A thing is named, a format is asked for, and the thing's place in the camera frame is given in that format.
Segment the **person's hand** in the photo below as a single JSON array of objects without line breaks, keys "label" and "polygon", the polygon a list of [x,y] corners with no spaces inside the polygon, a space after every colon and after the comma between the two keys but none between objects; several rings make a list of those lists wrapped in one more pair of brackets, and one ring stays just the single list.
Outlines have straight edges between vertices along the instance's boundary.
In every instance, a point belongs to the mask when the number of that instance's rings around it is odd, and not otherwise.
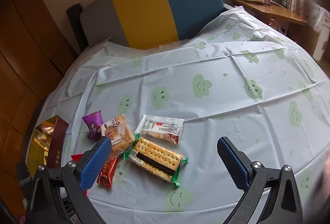
[{"label": "person's hand", "polygon": [[329,177],[330,174],[330,150],[327,150],[327,155],[324,163],[324,176]]}]

